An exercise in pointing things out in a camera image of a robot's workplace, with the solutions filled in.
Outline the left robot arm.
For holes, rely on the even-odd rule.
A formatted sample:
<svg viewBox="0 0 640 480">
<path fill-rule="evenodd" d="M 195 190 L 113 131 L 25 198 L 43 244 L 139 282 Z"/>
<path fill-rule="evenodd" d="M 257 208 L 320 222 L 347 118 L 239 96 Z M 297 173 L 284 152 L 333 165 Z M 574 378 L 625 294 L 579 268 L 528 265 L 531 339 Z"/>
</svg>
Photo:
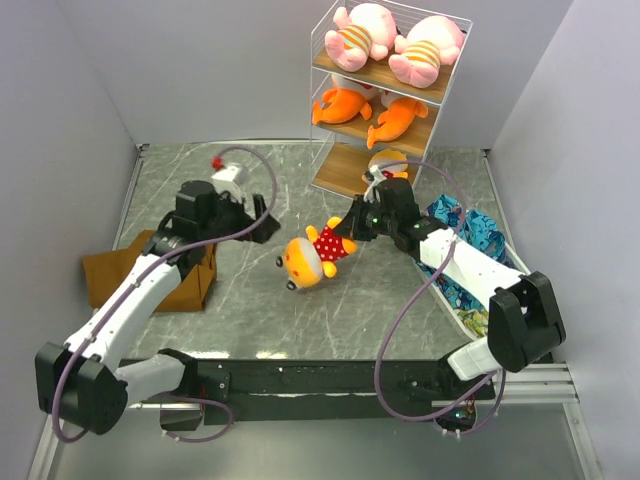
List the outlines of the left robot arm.
<svg viewBox="0 0 640 480">
<path fill-rule="evenodd" d="M 173 349 L 122 365 L 124 354 L 165 298 L 207 250 L 221 242 L 263 244 L 279 229 L 274 199 L 253 197 L 245 210 L 234 181 L 183 183 L 172 210 L 144 244 L 132 269 L 93 317 L 64 343 L 45 343 L 35 356 L 39 408 L 50 415 L 56 437 L 73 443 L 109 432 L 132 404 L 159 395 L 199 403 L 197 361 Z"/>
</svg>

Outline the yellow plush red dress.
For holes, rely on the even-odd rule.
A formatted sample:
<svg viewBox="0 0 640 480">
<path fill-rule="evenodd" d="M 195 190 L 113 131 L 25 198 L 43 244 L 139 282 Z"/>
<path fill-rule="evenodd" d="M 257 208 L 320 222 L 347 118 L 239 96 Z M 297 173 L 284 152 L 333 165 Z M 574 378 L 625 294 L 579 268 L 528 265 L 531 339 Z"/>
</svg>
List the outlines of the yellow plush red dress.
<svg viewBox="0 0 640 480">
<path fill-rule="evenodd" d="M 335 233 L 341 221 L 341 217 L 333 216 L 322 230 L 307 226 L 305 236 L 293 238 L 276 258 L 276 266 L 288 275 L 288 290 L 311 288 L 325 278 L 333 278 L 336 263 L 357 250 L 355 241 Z"/>
</svg>

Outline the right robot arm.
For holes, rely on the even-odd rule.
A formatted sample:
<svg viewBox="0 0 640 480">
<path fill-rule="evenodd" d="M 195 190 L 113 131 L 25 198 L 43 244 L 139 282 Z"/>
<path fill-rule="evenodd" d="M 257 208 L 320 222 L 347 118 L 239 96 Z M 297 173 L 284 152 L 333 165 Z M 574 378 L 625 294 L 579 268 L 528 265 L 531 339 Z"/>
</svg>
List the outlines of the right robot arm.
<svg viewBox="0 0 640 480">
<path fill-rule="evenodd" d="M 491 259 L 463 241 L 440 220 L 422 213 L 409 182 L 386 179 L 354 197 L 334 227 L 342 238 L 371 241 L 390 237 L 414 260 L 442 273 L 489 312 L 488 333 L 451 353 L 437 378 L 439 390 L 457 399 L 473 379 L 503 368 L 519 372 L 561 345 L 566 331 L 550 280 Z"/>
</svg>

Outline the large pink striped plush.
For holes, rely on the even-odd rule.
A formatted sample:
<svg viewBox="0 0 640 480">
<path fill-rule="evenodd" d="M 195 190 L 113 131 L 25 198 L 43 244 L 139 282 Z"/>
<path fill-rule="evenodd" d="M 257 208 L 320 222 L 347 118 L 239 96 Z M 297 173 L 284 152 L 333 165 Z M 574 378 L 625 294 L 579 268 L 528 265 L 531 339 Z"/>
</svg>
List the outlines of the large pink striped plush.
<svg viewBox="0 0 640 480">
<path fill-rule="evenodd" d="M 432 15 L 407 34 L 398 35 L 388 65 L 395 78 L 424 89 L 438 78 L 442 65 L 453 65 L 460 56 L 465 34 L 445 16 Z"/>
</svg>

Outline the small pink striped plush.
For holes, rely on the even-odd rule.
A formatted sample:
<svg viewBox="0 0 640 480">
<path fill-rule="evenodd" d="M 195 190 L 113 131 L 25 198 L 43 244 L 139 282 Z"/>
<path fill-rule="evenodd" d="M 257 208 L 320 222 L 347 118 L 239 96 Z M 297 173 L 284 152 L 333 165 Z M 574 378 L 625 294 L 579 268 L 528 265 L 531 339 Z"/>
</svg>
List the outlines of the small pink striped plush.
<svg viewBox="0 0 640 480">
<path fill-rule="evenodd" d="M 339 7 L 333 22 L 337 29 L 325 34 L 325 50 L 330 60 L 346 72 L 360 70 L 369 59 L 386 58 L 398 35 L 391 11 L 376 3 L 359 4 L 350 12 Z"/>
</svg>

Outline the orange shark plush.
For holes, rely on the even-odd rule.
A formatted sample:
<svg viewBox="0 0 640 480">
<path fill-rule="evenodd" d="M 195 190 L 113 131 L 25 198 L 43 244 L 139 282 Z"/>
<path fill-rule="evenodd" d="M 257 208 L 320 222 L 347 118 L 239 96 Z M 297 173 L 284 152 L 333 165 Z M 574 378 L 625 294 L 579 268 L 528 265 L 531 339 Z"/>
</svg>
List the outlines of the orange shark plush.
<svg viewBox="0 0 640 480">
<path fill-rule="evenodd" d="M 313 125 L 343 124 L 360 115 L 365 121 L 373 115 L 371 100 L 379 93 L 379 89 L 354 81 L 347 77 L 332 74 L 332 87 L 322 95 L 322 106 L 316 101 L 312 106 L 311 122 Z"/>
<path fill-rule="evenodd" d="M 378 126 L 371 125 L 367 131 L 366 145 L 372 149 L 377 142 L 393 141 L 402 136 L 416 117 L 426 118 L 427 105 L 413 97 L 384 90 L 381 103 L 385 110 L 378 116 Z"/>
</svg>

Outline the yellow plush polka dress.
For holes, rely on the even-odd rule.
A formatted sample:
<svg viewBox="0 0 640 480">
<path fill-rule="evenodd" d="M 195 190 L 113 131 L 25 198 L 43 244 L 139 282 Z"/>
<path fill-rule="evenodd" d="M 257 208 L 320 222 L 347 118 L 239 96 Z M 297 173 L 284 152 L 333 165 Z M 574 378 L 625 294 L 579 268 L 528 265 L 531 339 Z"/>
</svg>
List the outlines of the yellow plush polka dress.
<svg viewBox="0 0 640 480">
<path fill-rule="evenodd" d="M 368 169 L 371 170 L 376 166 L 386 178 L 398 177 L 407 179 L 408 164 L 406 160 L 407 156 L 405 153 L 387 148 L 378 151 L 371 157 L 368 163 Z"/>
</svg>

